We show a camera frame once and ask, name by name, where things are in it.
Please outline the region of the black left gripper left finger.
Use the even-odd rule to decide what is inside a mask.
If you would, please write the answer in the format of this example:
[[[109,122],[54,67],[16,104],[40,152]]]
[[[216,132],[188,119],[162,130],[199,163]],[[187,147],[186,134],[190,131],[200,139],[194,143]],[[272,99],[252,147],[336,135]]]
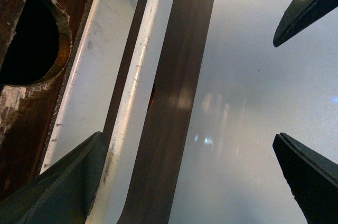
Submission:
[[[105,160],[105,140],[95,132],[2,201],[1,223],[85,223]]]

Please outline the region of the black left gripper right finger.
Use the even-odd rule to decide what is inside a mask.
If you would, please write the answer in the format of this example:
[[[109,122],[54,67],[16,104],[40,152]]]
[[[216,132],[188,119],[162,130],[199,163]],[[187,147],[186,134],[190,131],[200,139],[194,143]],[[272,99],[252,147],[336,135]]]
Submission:
[[[337,164],[280,133],[273,149],[308,223],[337,223]]]

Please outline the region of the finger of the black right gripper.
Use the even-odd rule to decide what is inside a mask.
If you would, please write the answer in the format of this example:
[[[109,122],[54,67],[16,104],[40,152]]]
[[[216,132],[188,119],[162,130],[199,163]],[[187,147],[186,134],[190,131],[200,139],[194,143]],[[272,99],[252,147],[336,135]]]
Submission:
[[[335,8],[337,0],[292,0],[277,26],[273,45],[282,45]]]

